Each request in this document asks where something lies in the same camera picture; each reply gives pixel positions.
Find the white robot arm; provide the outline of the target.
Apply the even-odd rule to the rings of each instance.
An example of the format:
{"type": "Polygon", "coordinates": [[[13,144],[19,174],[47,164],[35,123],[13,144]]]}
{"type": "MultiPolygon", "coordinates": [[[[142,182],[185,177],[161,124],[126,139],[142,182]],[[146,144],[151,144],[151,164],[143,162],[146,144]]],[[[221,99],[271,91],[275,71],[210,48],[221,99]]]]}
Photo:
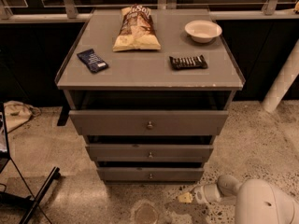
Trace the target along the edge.
{"type": "Polygon", "coordinates": [[[202,182],[220,193],[234,185],[236,195],[181,203],[179,224],[299,224],[299,107],[235,102],[202,182]]]}

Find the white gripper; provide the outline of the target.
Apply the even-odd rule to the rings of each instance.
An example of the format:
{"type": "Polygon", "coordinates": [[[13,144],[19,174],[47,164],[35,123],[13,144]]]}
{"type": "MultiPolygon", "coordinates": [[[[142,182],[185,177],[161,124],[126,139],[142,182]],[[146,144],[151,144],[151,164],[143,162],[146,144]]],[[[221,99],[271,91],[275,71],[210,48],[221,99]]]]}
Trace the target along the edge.
{"type": "MultiPolygon", "coordinates": [[[[221,199],[221,193],[216,184],[195,187],[193,196],[199,204],[215,203],[221,199]]],[[[190,192],[185,192],[178,196],[178,201],[180,203],[192,203],[193,196],[190,192]]]]}

